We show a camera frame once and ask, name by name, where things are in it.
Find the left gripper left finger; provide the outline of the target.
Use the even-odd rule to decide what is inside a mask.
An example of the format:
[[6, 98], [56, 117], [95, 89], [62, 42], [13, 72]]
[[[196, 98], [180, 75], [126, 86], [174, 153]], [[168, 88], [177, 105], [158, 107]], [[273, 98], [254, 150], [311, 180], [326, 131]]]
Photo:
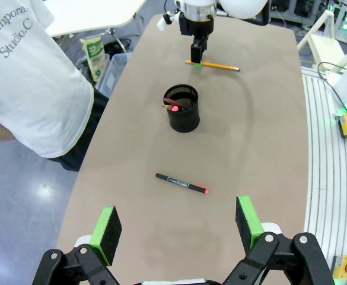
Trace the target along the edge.
[[68, 253], [47, 250], [39, 263], [34, 284], [118, 284], [109, 270], [122, 232], [116, 207], [103, 208], [88, 242]]

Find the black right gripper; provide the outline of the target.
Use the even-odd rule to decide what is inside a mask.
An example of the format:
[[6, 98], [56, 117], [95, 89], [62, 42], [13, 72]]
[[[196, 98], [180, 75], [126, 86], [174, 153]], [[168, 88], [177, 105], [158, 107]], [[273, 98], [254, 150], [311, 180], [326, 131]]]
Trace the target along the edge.
[[[193, 43], [190, 47], [190, 60], [195, 66], [200, 66], [202, 53], [208, 47], [208, 36], [214, 30], [214, 17], [207, 15], [206, 21], [192, 21], [187, 19], [184, 13], [181, 12], [179, 15], [179, 26], [181, 35], [194, 36]], [[203, 42], [197, 37], [204, 37]]]

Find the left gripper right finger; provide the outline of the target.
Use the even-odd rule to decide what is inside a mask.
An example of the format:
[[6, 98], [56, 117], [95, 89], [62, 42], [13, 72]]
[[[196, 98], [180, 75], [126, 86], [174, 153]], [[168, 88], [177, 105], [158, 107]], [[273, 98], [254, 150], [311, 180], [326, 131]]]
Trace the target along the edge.
[[249, 196], [236, 198], [235, 222], [246, 256], [224, 284], [262, 284], [270, 271], [282, 271], [290, 284], [334, 284], [316, 237], [302, 232], [292, 239], [265, 230]]

